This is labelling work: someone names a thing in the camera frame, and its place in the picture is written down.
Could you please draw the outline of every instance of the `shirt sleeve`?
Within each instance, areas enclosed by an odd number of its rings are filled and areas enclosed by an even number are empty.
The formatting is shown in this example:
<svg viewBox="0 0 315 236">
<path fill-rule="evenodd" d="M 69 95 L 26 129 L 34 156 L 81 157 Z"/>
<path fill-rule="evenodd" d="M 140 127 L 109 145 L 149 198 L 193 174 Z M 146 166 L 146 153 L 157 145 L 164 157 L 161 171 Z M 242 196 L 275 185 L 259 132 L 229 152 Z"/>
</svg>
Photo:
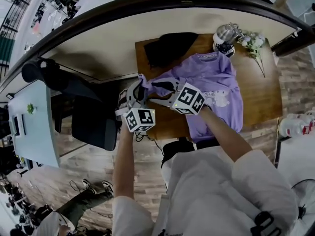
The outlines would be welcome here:
<svg viewBox="0 0 315 236">
<path fill-rule="evenodd" d="M 113 202 L 113 235 L 151 236 L 154 222 L 151 214 L 135 200 L 119 196 Z"/>
<path fill-rule="evenodd" d="M 290 185 L 261 150 L 253 150 L 233 165 L 236 189 L 261 211 L 269 212 L 275 223 L 287 231 L 298 216 L 298 204 Z"/>
</svg>

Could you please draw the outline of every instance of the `sneaker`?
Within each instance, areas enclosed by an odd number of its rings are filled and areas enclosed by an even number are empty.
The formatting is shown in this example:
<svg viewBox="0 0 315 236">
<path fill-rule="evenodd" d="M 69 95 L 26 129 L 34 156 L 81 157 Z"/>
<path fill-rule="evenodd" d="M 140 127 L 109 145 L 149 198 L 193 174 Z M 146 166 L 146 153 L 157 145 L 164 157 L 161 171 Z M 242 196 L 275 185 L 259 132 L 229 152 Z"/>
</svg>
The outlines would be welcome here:
<svg viewBox="0 0 315 236">
<path fill-rule="evenodd" d="M 108 182 L 108 181 L 103 181 L 102 184 L 104 186 L 105 191 L 111 193 L 114 196 L 114 187 L 113 187 L 113 185 L 110 182 Z"/>
<path fill-rule="evenodd" d="M 83 179 L 82 182 L 83 182 L 84 188 L 86 190 L 90 189 L 91 191 L 93 191 L 94 194 L 97 193 L 97 191 L 92 187 L 92 185 L 91 185 L 91 183 L 89 181 L 87 181 L 86 179 Z"/>
</svg>

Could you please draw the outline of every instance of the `purple sweatshirt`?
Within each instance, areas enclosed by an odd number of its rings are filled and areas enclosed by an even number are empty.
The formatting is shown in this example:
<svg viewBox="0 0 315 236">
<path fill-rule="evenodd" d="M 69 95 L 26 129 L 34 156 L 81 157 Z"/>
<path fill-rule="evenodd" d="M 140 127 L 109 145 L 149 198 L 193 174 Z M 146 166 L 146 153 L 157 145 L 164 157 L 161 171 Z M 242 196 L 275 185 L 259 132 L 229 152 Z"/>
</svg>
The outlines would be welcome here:
<svg viewBox="0 0 315 236">
<path fill-rule="evenodd" d="M 156 88 L 151 83 L 160 78 L 183 78 L 200 89 L 206 98 L 205 104 L 239 132 L 243 126 L 243 100 L 235 76 L 236 71 L 230 59 L 224 54 L 195 54 L 159 77 L 148 82 L 144 80 L 142 86 L 149 89 L 148 94 L 156 92 L 160 96 L 165 96 L 170 91 Z M 214 137 L 200 116 L 186 115 L 186 119 L 190 136 L 195 143 Z"/>
</svg>

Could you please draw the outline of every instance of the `white desk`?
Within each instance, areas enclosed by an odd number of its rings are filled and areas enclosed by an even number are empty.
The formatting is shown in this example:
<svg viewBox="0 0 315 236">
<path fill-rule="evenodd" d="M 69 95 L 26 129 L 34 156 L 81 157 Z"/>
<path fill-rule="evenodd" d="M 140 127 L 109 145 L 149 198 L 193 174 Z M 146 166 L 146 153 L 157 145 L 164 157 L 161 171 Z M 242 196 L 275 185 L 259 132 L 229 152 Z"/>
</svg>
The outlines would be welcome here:
<svg viewBox="0 0 315 236">
<path fill-rule="evenodd" d="M 27 105 L 32 103 L 36 112 L 30 115 Z M 13 137 L 15 153 L 38 163 L 59 167 L 51 115 L 50 90 L 41 81 L 35 81 L 15 94 L 9 102 L 10 118 L 23 114 L 25 136 Z"/>
</svg>

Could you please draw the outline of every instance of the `white cube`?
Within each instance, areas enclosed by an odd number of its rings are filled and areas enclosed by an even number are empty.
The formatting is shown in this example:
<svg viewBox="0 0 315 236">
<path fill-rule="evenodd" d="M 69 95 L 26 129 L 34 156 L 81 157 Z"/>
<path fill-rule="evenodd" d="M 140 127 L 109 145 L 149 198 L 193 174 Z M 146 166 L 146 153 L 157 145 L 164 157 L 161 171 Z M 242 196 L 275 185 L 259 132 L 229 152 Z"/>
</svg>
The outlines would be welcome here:
<svg viewBox="0 0 315 236">
<path fill-rule="evenodd" d="M 197 115 L 205 102 L 202 92 L 189 83 L 185 83 L 172 108 L 184 115 Z"/>
<path fill-rule="evenodd" d="M 132 108 L 124 114 L 130 132 L 144 132 L 155 126 L 154 109 Z"/>
</svg>

